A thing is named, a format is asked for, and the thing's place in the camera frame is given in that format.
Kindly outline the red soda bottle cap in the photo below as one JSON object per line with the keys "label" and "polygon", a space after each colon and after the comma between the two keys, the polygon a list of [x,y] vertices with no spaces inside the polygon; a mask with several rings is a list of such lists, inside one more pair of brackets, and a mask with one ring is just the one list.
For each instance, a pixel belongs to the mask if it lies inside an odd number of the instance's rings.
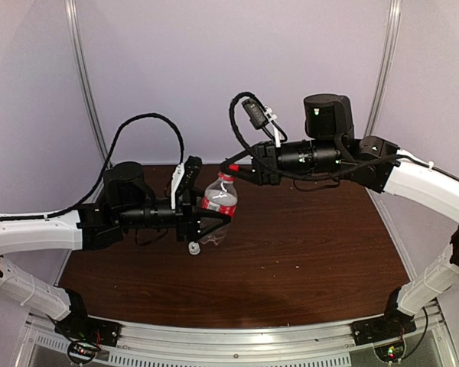
{"label": "red soda bottle cap", "polygon": [[232,172],[238,172],[239,171],[239,165],[238,164],[230,164],[228,166],[229,170]]}

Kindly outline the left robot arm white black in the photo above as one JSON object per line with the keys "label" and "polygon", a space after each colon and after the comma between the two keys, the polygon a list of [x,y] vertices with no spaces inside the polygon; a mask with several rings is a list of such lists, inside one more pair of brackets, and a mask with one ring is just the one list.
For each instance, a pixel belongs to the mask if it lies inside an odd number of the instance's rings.
{"label": "left robot arm white black", "polygon": [[22,271],[5,255],[42,249],[97,251],[121,242],[131,230],[175,229],[179,241],[197,242],[229,224],[233,211],[198,206],[203,192],[194,188],[202,167],[190,157],[172,175],[171,195],[156,197],[139,163],[117,164],[103,175],[96,203],[76,204],[61,213],[0,214],[0,293],[64,325],[77,339],[95,331],[82,297],[53,287]]}

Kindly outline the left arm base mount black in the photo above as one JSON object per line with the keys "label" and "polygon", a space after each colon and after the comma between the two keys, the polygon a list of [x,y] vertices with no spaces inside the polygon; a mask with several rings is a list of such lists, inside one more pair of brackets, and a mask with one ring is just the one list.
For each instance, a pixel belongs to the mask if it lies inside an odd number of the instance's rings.
{"label": "left arm base mount black", "polygon": [[121,332],[120,323],[95,317],[67,317],[51,322],[54,331],[69,341],[84,341],[94,346],[116,347]]}

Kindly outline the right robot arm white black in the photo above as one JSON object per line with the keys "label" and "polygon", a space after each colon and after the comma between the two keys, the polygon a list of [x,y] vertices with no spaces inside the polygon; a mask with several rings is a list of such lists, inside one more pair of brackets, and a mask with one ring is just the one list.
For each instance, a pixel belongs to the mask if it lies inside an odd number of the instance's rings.
{"label": "right robot arm white black", "polygon": [[289,142],[271,109],[250,92],[238,93],[229,104],[229,122],[243,151],[226,159],[221,171],[259,186],[278,185],[286,177],[328,189],[348,180],[419,203],[458,225],[438,259],[390,294],[376,328],[393,337],[406,320],[459,281],[459,178],[383,138],[355,138],[345,95],[307,96],[304,113],[308,139]]}

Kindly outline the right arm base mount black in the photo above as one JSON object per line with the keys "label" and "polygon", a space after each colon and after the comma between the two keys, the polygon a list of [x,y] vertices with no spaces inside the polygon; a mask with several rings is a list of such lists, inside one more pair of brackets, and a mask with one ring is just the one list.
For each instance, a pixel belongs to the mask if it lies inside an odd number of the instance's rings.
{"label": "right arm base mount black", "polygon": [[350,328],[356,346],[395,339],[416,331],[412,318],[395,320],[385,316],[352,322]]}

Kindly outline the white bottle cap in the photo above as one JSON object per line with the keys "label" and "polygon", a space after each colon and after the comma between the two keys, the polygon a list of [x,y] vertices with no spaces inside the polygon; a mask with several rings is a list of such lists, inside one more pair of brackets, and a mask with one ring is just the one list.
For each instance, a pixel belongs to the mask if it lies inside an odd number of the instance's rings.
{"label": "white bottle cap", "polygon": [[189,254],[192,256],[197,256],[200,254],[200,245],[198,242],[190,242],[187,249]]}

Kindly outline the red label soda bottle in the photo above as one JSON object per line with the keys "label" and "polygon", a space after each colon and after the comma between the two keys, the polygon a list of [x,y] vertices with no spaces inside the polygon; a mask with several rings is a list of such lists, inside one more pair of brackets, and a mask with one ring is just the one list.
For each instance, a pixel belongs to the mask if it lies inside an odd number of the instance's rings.
{"label": "red label soda bottle", "polygon": [[[238,194],[234,182],[234,177],[219,172],[218,178],[205,189],[202,207],[233,218],[238,204]],[[214,245],[219,245],[226,238],[229,229],[229,223],[215,229],[204,236],[200,240],[200,244],[213,243]]]}

